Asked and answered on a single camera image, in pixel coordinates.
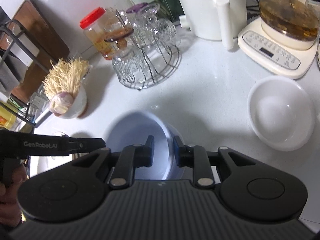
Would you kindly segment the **left human hand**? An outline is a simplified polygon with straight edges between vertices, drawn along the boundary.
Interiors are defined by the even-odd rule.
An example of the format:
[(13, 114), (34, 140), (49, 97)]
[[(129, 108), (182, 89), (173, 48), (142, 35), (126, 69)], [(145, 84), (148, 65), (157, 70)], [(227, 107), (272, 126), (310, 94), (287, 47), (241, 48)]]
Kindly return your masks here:
[(15, 228), (20, 224), (22, 211), (17, 203), (19, 187), (27, 180), (25, 166), (21, 164), (12, 172), (12, 184), (1, 183), (1, 225)]

